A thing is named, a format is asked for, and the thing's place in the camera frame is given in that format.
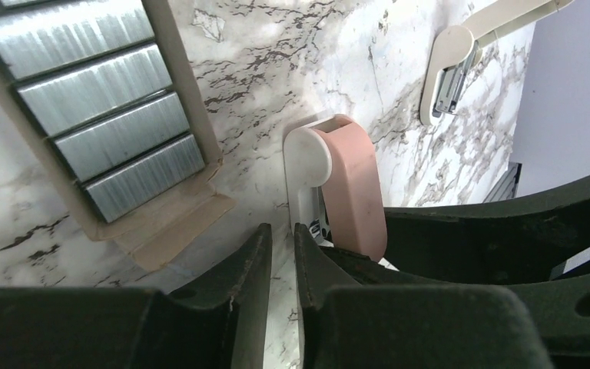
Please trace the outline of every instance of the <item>white marble countertop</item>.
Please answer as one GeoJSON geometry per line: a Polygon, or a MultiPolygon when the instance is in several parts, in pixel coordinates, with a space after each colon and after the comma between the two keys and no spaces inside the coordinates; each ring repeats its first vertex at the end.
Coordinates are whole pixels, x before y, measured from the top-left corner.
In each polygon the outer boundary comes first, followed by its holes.
{"type": "Polygon", "coordinates": [[[171,0],[225,154],[214,181],[238,205],[165,269],[146,273],[115,245],[85,237],[0,110],[0,286],[170,291],[268,222],[274,278],[265,367],[296,365],[284,130],[347,114],[376,147],[386,206],[480,202],[507,169],[534,26],[484,50],[456,117],[424,127],[417,109],[435,35],[491,2],[171,0]]]}

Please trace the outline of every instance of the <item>cardboard divider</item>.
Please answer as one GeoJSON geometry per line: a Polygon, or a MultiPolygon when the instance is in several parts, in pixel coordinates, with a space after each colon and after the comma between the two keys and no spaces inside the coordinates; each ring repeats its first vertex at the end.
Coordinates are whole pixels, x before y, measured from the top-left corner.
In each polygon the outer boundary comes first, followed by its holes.
{"type": "Polygon", "coordinates": [[[148,271],[161,268],[234,207],[235,201],[218,194],[209,180],[223,164],[223,153],[210,125],[196,78],[188,61],[167,0],[143,0],[154,29],[157,45],[171,73],[191,132],[207,165],[146,204],[111,223],[101,221],[85,195],[65,169],[49,143],[35,130],[14,95],[11,82],[0,70],[0,105],[48,173],[71,216],[92,241],[115,241],[123,251],[148,271]]]}

